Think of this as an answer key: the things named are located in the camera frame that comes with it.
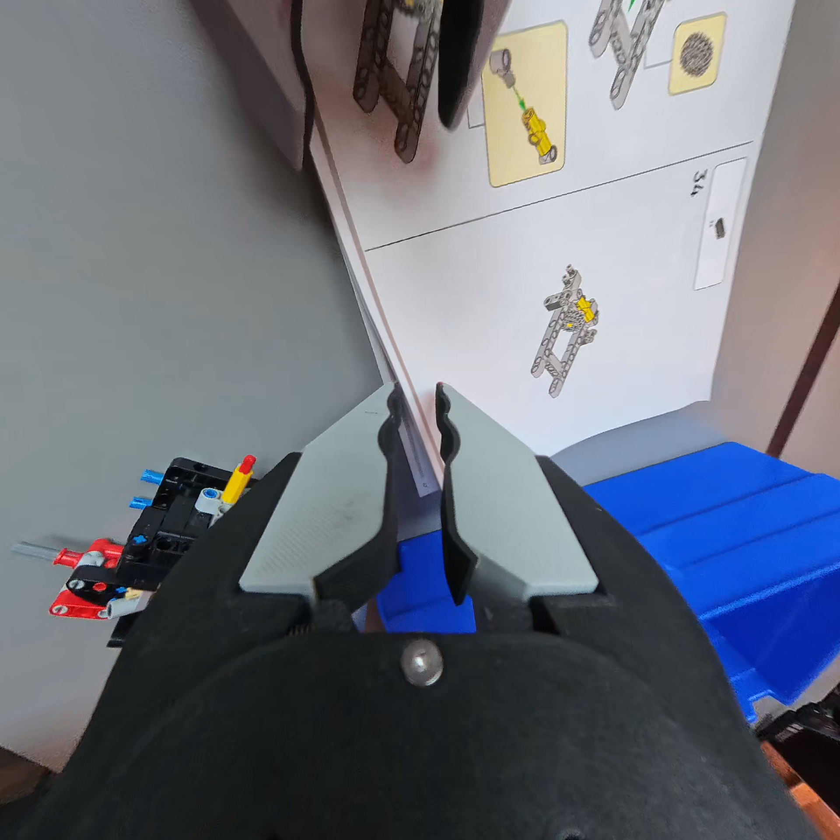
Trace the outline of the partly built lego model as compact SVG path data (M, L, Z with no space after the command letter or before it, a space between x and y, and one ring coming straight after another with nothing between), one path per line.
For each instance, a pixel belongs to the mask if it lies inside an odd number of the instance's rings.
M70 570L49 607L56 617L113 623L109 648L121 648L161 583L201 538L253 487L256 457L232 471L175 458L164 472L145 470L153 497L134 497L140 515L125 543L97 539L86 551L20 542L12 552Z

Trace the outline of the lego instruction booklet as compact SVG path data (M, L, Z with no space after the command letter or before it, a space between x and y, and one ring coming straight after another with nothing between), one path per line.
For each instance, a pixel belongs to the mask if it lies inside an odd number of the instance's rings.
M541 455L711 397L795 2L486 2L456 126L456 2L305 2L313 154L420 496L436 385Z

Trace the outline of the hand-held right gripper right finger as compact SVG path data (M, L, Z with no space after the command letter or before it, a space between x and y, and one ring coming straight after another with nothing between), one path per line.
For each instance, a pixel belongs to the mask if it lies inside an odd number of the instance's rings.
M435 403L454 601L593 593L599 579L537 456L453 386L438 383Z

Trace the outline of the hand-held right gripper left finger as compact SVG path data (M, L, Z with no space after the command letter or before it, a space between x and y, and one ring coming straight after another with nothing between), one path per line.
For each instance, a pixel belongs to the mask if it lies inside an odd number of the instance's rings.
M396 572L393 461L403 391L382 385L302 451L239 578L242 591L356 612Z

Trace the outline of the blue plastic storage bin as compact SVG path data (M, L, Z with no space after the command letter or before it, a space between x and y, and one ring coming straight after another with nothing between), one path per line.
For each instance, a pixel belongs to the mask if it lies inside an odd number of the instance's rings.
M584 487L675 585L747 722L838 670L838 479L723 443Z

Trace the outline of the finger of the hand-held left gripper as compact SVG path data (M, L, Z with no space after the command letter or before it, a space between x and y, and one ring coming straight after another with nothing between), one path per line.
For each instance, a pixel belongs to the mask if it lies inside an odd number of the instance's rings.
M306 163L315 96L302 1L191 1L239 104L295 172Z
M437 58L437 112L447 130L466 114L510 1L444 1Z

